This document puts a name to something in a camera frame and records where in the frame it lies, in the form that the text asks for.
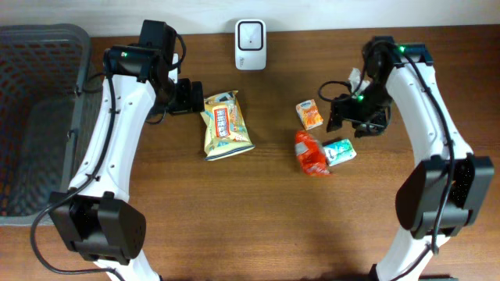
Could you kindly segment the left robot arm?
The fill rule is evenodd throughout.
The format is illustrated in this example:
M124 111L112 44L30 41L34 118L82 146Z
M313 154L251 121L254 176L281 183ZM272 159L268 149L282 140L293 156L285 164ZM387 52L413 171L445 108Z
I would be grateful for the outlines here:
M146 218L130 205L130 172L150 116L204 109L202 83L180 79L183 38L167 23L145 20L137 43L103 55L102 103L84 159L65 191L53 192L30 229L36 257L38 223L49 216L69 251L95 263L88 274L112 280L160 280L143 251Z

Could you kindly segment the teal tissue pack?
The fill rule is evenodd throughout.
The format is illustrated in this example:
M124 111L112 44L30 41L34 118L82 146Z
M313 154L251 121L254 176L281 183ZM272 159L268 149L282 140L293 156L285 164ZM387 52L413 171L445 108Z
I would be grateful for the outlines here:
M350 161L357 155L349 139L343 139L326 144L323 146L323 150L329 166Z

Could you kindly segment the red snack bag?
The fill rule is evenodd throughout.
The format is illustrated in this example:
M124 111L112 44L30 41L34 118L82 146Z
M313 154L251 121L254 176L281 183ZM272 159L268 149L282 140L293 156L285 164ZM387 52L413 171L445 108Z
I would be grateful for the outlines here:
M304 130L295 134L295 155L299 165L308 176L329 176L326 155L322 145Z

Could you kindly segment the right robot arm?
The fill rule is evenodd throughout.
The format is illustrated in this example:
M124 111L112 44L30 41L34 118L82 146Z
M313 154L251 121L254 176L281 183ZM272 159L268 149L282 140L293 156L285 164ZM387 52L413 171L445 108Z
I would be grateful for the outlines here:
M396 105L412 145L415 168L395 196L399 229L364 280L421 280L441 247L475 223L495 168L476 156L456 128L438 89L434 60L423 43L376 36L362 48L359 77L330 100L327 131L349 122L356 137L381 135Z

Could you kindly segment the cream wet wipes pack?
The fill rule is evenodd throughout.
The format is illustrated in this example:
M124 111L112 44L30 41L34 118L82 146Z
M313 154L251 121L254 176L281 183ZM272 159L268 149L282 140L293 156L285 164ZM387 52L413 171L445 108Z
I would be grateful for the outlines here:
M250 140L237 93L226 91L204 99L205 110L201 112L201 117L206 124L206 161L238 155L255 147Z

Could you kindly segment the orange tissue pack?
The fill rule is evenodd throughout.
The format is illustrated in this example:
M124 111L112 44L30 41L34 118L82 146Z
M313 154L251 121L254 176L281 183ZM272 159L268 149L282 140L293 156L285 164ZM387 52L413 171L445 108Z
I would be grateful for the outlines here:
M323 117L320 115L314 99L298 103L295 108L306 130L311 130L323 124Z

